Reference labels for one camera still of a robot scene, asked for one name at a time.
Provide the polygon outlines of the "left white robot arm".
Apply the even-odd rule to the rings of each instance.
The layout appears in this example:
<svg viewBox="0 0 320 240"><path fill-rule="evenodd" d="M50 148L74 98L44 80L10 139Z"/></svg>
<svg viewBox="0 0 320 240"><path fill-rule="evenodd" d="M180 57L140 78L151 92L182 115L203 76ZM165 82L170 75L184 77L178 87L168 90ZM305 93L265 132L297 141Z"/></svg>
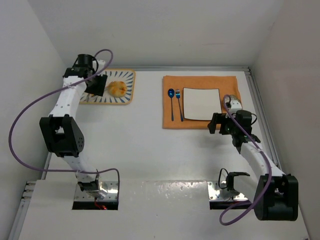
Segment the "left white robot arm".
<svg viewBox="0 0 320 240"><path fill-rule="evenodd" d="M106 75L96 75L99 63L89 54L79 54L63 75L63 87L55 107L39 126L49 152L63 159L75 171L82 192L102 200L108 194L98 170L92 167L83 150L85 137L76 123L76 113L83 93L103 96Z"/></svg>

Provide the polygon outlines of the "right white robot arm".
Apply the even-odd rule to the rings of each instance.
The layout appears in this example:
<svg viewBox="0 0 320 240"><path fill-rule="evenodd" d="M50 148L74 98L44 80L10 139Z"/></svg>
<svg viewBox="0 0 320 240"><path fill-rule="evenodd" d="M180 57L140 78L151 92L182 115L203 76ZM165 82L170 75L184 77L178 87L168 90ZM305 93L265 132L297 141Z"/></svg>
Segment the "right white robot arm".
<svg viewBox="0 0 320 240"><path fill-rule="evenodd" d="M221 135L230 135L238 153L248 162L255 178L247 172L230 171L225 178L224 191L246 197L227 207L219 217L223 226L229 226L254 211L260 221L296 221L298 218L299 182L291 174L280 170L263 151L260 139L252 134L252 113L214 113L207 125L214 134L217 125Z"/></svg>

